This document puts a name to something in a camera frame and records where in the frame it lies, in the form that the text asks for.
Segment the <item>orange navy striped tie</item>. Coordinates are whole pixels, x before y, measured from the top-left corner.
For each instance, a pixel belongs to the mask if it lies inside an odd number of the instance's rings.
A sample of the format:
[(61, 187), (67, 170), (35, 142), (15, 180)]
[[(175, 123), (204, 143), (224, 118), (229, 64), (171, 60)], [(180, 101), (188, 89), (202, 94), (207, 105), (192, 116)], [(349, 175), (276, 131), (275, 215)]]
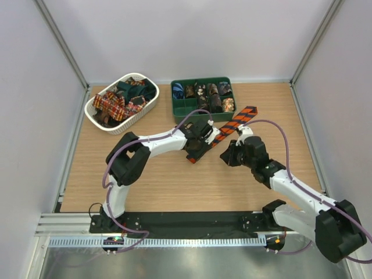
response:
[(186, 158), (193, 164), (195, 164), (207, 151), (214, 148), (217, 144), (222, 142), (230, 134), (236, 131), (237, 127), (241, 124), (252, 120), (258, 114), (257, 107), (255, 106), (246, 106), (242, 109), (235, 117), (228, 121), (224, 126), (219, 128), (220, 134), (215, 137), (213, 142), (205, 148), (202, 148), (201, 151), (189, 153)]

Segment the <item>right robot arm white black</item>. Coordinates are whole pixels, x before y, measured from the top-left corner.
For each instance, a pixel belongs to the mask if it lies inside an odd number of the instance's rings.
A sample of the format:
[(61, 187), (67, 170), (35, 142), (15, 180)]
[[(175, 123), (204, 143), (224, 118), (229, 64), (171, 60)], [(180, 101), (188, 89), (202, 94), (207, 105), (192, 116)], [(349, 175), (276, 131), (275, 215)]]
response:
[(296, 181), (283, 164), (269, 157), (260, 137), (232, 140), (220, 158), (228, 166), (250, 168), (256, 181), (285, 195), (300, 207), (296, 210), (280, 202), (276, 208), (264, 213), (262, 224), (268, 230), (281, 226), (302, 234), (333, 263), (366, 244), (367, 234), (361, 229), (355, 207), (347, 200), (337, 202)]

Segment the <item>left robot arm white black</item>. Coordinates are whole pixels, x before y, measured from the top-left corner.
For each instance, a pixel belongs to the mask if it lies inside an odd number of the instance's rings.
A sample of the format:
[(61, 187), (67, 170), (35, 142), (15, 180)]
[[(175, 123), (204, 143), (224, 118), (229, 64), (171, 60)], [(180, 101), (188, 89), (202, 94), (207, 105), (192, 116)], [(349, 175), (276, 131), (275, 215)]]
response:
[(169, 131), (137, 136), (126, 133), (106, 158), (102, 179), (108, 190), (96, 226), (112, 233), (123, 225), (125, 203), (130, 187), (140, 178), (149, 159), (171, 151), (186, 151), (187, 159), (196, 163), (220, 134), (211, 120), (178, 125)]

